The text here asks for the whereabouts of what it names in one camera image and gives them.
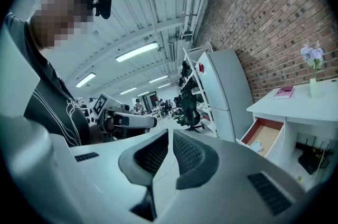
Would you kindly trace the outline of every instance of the open drawer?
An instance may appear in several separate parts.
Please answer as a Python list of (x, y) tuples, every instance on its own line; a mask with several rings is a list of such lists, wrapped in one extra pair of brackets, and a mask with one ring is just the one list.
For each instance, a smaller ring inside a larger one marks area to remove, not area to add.
[(284, 134), (284, 123), (257, 118), (238, 144), (256, 151), (261, 156), (279, 164)]

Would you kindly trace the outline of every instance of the white cabinet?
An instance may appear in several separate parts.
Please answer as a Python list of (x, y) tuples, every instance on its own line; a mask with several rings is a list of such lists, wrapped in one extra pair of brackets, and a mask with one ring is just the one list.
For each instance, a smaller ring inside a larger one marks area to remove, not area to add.
[[(251, 149), (259, 141), (262, 149), (255, 147), (258, 154), (285, 170), (306, 190), (327, 180), (338, 163), (338, 79), (317, 85), (320, 95), (316, 99), (309, 97), (309, 84), (295, 86), (290, 99), (274, 100), (278, 89), (272, 90), (247, 109), (255, 122), (242, 139), (236, 140)], [(303, 151), (299, 147), (310, 152), (321, 149), (314, 154), (322, 159), (315, 172), (310, 174), (300, 164)]]

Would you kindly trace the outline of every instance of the red brick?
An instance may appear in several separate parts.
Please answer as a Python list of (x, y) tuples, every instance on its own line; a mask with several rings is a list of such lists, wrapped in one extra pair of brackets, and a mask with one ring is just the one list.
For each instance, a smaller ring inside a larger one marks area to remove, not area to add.
[(327, 0), (209, 0), (195, 45), (233, 48), (254, 101), (272, 88), (312, 77), (300, 50), (319, 40), (325, 68), (318, 79), (338, 75), (338, 24)]

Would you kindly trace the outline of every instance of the small label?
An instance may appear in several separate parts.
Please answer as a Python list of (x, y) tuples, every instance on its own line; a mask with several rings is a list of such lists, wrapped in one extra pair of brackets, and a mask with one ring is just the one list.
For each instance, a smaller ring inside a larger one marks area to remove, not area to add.
[(204, 66), (199, 62), (199, 71), (204, 73)]

